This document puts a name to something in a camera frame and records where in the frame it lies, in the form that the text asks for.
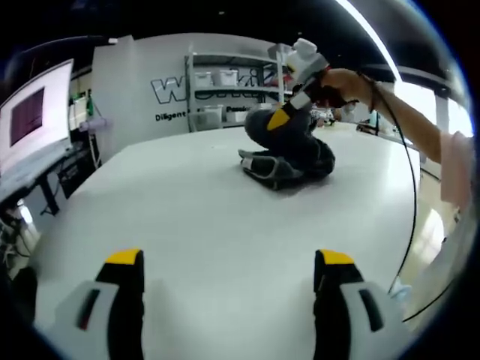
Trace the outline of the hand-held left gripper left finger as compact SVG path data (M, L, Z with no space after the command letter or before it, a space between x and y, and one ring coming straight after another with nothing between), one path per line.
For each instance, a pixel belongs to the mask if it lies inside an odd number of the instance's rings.
M54 347L66 359L143 359L144 292L143 251L109 256L58 304Z

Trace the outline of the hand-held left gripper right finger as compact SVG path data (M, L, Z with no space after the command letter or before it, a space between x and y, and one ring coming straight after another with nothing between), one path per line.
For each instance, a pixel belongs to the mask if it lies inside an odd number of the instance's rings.
M401 358L411 340L401 308L350 256L317 250L313 292L315 359Z

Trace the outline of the person's right hand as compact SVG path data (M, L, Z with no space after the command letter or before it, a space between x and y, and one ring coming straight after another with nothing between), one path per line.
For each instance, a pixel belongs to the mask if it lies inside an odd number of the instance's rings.
M339 98L342 98L345 103L352 101L363 103L371 111L374 109L373 84L374 81L371 78L353 70L344 68L328 70L320 77L320 88L335 89L337 97L335 99L331 95L321 97L316 105L326 108L340 108L342 105Z

